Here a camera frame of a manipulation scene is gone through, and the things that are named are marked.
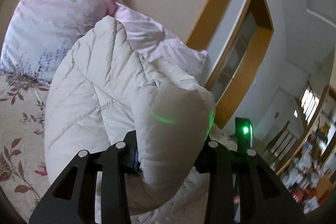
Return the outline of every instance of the black device with green light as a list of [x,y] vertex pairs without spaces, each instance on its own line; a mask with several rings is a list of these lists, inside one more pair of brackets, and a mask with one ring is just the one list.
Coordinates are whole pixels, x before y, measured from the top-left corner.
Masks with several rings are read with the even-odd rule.
[[238,118],[236,123],[237,151],[244,152],[252,148],[252,124],[250,119]]

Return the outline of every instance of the floral pattern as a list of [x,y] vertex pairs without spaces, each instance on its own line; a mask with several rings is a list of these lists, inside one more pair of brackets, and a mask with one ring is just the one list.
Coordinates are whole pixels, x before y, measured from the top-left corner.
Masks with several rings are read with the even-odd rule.
[[44,111],[49,86],[0,71],[0,186],[24,220],[49,188]]

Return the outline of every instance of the pillow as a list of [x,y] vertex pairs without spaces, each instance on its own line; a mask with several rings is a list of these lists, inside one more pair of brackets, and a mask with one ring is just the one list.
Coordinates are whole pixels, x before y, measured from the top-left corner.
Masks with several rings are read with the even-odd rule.
[[170,30],[125,6],[122,0],[116,0],[116,4],[114,17],[124,25],[132,49],[149,62],[163,58],[199,80],[207,58],[206,50],[199,52],[189,48]]
[[6,32],[0,68],[51,82],[75,42],[115,10],[114,0],[20,0]]

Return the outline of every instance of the green led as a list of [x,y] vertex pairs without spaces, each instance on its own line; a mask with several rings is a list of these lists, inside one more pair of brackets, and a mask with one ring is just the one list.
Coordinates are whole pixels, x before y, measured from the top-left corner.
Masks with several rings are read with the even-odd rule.
[[243,127],[243,132],[244,132],[244,134],[247,134],[249,132],[249,128],[248,127]]

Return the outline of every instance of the duvet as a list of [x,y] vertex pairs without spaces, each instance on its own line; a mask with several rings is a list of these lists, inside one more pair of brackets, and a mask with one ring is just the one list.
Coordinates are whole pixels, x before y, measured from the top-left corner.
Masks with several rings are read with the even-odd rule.
[[[207,192],[193,164],[213,124],[210,92],[178,66],[147,62],[107,16],[81,37],[53,78],[45,113],[52,183],[78,153],[103,151],[136,130],[138,176],[126,176],[132,223],[162,220]],[[100,195],[96,194],[96,221]]]

